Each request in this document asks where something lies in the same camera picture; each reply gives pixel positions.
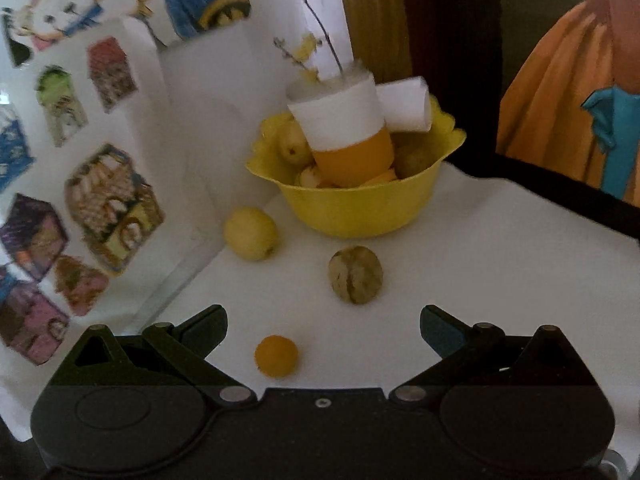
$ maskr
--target fruit bowl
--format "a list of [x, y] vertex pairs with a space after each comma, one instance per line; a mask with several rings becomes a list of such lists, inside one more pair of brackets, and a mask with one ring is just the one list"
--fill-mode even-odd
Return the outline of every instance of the fruit bowl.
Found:
[[338, 238], [368, 238], [395, 231], [411, 223], [420, 214], [433, 192], [444, 158], [465, 142], [466, 133], [455, 128], [455, 119], [440, 110], [431, 97], [433, 126], [420, 134], [420, 142], [433, 163], [426, 170], [404, 180], [349, 189], [309, 189], [296, 186], [300, 172], [280, 155], [278, 132], [290, 120], [280, 114], [263, 121], [262, 135], [252, 146], [253, 156], [247, 169], [256, 176], [278, 185], [289, 206], [309, 227]]

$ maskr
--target blue sticker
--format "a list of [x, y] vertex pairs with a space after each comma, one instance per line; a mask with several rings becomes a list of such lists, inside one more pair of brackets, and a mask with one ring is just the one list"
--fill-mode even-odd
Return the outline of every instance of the blue sticker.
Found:
[[0, 105], [0, 193], [34, 163], [11, 105]]

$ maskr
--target orange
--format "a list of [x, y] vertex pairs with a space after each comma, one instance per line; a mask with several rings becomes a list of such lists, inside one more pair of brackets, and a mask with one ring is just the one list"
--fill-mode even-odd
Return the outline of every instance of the orange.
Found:
[[255, 349], [255, 364], [263, 374], [273, 379], [291, 375], [298, 366], [298, 347], [281, 335], [270, 335]]

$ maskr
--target toilet paper roll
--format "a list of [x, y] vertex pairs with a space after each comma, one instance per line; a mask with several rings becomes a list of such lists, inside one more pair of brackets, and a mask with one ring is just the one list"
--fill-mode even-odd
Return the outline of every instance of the toilet paper roll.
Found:
[[386, 126], [392, 132], [431, 130], [429, 87], [421, 77], [378, 85], [376, 88]]
[[341, 150], [363, 142], [385, 126], [373, 74], [345, 79], [329, 94], [289, 104], [315, 152]]

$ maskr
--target screw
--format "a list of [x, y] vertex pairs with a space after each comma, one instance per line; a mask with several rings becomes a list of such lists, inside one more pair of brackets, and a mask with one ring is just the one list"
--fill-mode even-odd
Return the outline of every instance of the screw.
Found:
[[420, 402], [427, 396], [427, 392], [420, 386], [400, 386], [396, 388], [396, 397], [402, 402]]
[[252, 391], [244, 386], [228, 386], [220, 391], [220, 399], [225, 402], [245, 402], [252, 396]]

